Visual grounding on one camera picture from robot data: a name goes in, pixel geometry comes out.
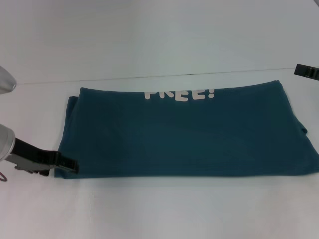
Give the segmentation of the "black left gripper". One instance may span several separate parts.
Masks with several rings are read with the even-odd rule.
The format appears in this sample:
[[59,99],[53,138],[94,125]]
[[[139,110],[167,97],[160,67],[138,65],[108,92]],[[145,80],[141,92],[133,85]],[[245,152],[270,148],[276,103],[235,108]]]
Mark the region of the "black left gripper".
[[39,149],[18,138],[5,159],[15,165],[15,169],[30,174],[49,176],[51,169],[58,168],[69,173],[78,173],[79,165],[76,160],[63,156],[57,151]]

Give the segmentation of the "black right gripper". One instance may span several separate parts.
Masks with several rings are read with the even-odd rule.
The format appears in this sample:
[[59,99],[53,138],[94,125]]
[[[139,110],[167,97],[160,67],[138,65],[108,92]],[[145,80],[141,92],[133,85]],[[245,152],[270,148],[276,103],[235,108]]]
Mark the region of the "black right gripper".
[[302,77],[308,77],[313,80],[319,80],[319,68],[316,67],[310,67],[307,65],[297,64],[295,71],[295,75],[302,76]]

